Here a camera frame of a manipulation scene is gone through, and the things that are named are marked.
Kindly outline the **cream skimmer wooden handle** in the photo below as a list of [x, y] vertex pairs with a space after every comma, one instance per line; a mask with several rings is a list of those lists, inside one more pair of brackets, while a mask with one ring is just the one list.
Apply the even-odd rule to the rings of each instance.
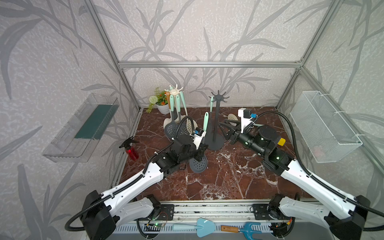
[[169, 109], [171, 108], [171, 105], [170, 105], [170, 92], [169, 91], [166, 91], [165, 92], [165, 95], [166, 95], [166, 99], [167, 99], [167, 103], [168, 103], [168, 107]]

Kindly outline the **grey slotted spatula mint handle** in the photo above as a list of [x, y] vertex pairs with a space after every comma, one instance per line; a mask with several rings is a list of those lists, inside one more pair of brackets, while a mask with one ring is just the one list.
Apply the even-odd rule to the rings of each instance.
[[214, 97], [212, 96], [211, 97], [211, 100], [210, 100], [210, 113], [209, 113], [209, 122], [208, 122], [208, 128], [207, 128], [207, 135], [208, 136], [211, 136], [213, 134], [213, 127], [214, 127], [214, 123], [213, 123], [213, 103], [214, 103]]

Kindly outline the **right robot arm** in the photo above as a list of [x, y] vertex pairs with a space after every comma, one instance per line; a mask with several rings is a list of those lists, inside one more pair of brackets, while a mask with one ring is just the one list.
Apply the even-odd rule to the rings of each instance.
[[285, 140], [277, 131], [262, 125], [254, 135], [251, 129], [259, 116], [248, 109], [239, 109], [240, 121], [225, 120], [220, 123], [224, 137], [232, 144], [241, 143], [262, 158], [263, 166], [297, 185], [319, 201], [318, 205], [291, 199], [281, 194], [275, 195], [268, 206], [269, 214], [278, 218], [285, 216], [298, 218], [327, 228], [339, 240], [359, 240], [362, 232], [383, 231], [382, 225], [366, 227], [368, 213], [383, 217], [383, 213], [372, 209], [371, 202], [364, 196], [353, 196], [321, 179], [309, 171], [299, 153], [290, 156], [279, 147]]

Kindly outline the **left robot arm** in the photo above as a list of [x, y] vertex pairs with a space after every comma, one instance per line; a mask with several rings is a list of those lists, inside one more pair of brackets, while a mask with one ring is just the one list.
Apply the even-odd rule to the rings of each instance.
[[140, 201], [133, 199], [150, 186], [159, 183], [180, 165], [189, 160], [202, 161], [208, 148], [202, 143], [208, 127], [209, 115], [204, 117], [203, 128], [195, 128], [193, 135], [179, 135], [177, 126], [172, 142], [153, 155], [143, 170], [120, 185], [103, 193], [93, 191], [86, 196], [82, 210], [65, 224], [68, 232], [85, 231], [91, 240], [105, 240], [117, 226], [148, 217], [160, 206], [153, 196]]

